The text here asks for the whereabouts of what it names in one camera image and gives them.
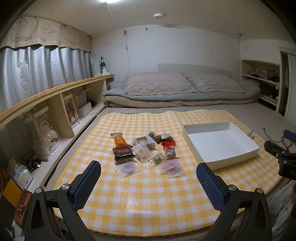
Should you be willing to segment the person's right hand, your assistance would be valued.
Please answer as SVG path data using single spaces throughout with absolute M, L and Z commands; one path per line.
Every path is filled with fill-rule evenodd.
M 296 218 L 296 181 L 292 181 L 292 198 L 291 202 L 293 204 L 291 215 L 295 219 Z

